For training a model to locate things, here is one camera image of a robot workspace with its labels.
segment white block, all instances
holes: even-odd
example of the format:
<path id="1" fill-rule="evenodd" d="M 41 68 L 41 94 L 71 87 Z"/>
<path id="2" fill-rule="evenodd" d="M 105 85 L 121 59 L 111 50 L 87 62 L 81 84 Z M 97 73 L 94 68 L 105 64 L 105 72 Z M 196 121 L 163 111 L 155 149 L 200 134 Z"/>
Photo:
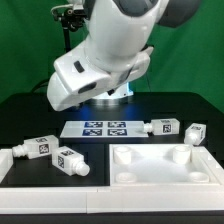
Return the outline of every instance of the white block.
<path id="1" fill-rule="evenodd" d="M 122 192 L 87 193 L 87 213 L 123 212 Z"/>
<path id="2" fill-rule="evenodd" d="M 0 214 L 86 213 L 88 188 L 0 189 Z"/>
<path id="3" fill-rule="evenodd" d="M 13 165 L 12 149 L 0 150 L 0 183 Z"/>
<path id="4" fill-rule="evenodd" d="M 86 176 L 90 171 L 84 162 L 84 156 L 66 146 L 53 150 L 52 164 L 69 176 L 74 174 Z"/>
<path id="5" fill-rule="evenodd" d="M 204 140 L 205 135 L 206 135 L 206 125 L 193 123 L 185 131 L 184 143 L 191 145 L 200 145 L 200 143 Z"/>

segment white platform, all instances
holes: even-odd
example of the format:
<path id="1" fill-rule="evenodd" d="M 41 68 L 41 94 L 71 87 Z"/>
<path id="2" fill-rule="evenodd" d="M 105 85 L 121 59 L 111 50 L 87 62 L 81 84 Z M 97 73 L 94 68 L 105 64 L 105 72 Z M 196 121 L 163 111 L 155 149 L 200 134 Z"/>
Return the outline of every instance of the white platform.
<path id="1" fill-rule="evenodd" d="M 192 149 L 190 163 L 175 164 L 176 145 L 127 145 L 133 150 L 129 165 L 113 160 L 110 145 L 111 186 L 83 188 L 1 188 L 1 214 L 102 213 L 152 211 L 224 211 L 224 170 L 204 147 Z M 116 174 L 132 172 L 137 180 L 117 183 Z M 209 182 L 189 181 L 192 171 Z"/>
<path id="2" fill-rule="evenodd" d="M 148 137 L 143 121 L 67 121 L 61 138 Z"/>

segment black table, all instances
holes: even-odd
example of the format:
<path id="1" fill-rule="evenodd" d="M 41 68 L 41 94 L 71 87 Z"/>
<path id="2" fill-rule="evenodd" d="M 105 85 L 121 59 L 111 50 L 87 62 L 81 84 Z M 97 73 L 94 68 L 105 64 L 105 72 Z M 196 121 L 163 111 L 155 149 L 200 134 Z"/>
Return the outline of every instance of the black table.
<path id="1" fill-rule="evenodd" d="M 60 146 L 69 146 L 84 154 L 91 167 L 85 179 L 68 177 L 52 167 L 50 157 L 34 160 L 17 158 L 14 166 L 0 185 L 8 187 L 57 187 L 57 186 L 108 186 L 108 145 L 113 144 L 171 144 L 183 143 L 184 131 L 191 123 L 207 125 L 206 139 L 202 142 L 215 159 L 224 167 L 224 114 L 205 99 L 193 93 L 136 93 L 128 104 L 119 106 L 94 106 L 54 111 L 43 94 L 16 94 L 0 105 L 0 148 L 22 144 L 24 139 L 55 135 L 60 137 L 66 121 L 150 121 L 151 119 L 176 118 L 181 122 L 179 135 L 152 136 L 147 138 L 113 139 L 60 139 Z M 121 214 L 58 214 L 58 215 L 2 215 L 0 223 L 206 223 L 221 222 L 224 212 L 153 212 Z"/>

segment green wall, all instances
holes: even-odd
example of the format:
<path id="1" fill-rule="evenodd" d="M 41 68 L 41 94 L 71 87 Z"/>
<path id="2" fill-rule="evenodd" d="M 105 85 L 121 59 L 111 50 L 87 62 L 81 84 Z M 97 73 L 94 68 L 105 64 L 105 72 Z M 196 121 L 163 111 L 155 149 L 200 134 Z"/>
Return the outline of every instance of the green wall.
<path id="1" fill-rule="evenodd" d="M 53 73 L 53 61 L 64 53 L 64 42 L 50 9 L 64 3 L 0 2 L 0 102 L 14 93 L 29 92 Z M 131 88 L 136 92 L 195 92 L 224 112 L 223 9 L 223 0 L 202 0 L 200 10 L 183 26 L 156 26 L 148 41 L 155 46 L 151 66 Z M 72 44 L 85 35 L 80 30 Z"/>

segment black cable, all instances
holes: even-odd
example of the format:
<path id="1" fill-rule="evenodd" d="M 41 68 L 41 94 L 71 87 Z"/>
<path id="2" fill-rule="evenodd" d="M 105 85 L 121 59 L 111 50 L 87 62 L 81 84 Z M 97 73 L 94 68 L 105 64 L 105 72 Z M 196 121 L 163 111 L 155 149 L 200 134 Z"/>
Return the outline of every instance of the black cable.
<path id="1" fill-rule="evenodd" d="M 152 92 L 152 90 L 151 90 L 151 86 L 150 86 L 150 81 L 149 81 L 149 78 L 148 78 L 147 73 L 145 74 L 145 76 L 146 76 L 146 80 L 147 80 L 147 84 L 148 84 L 149 92 Z"/>
<path id="2" fill-rule="evenodd" d="M 45 86 L 48 86 L 48 82 L 49 82 L 49 78 L 48 79 L 44 79 L 42 81 L 40 81 L 37 85 L 35 85 L 32 90 L 30 91 L 31 93 L 34 93 L 36 90 L 42 88 L 42 87 L 45 87 Z"/>

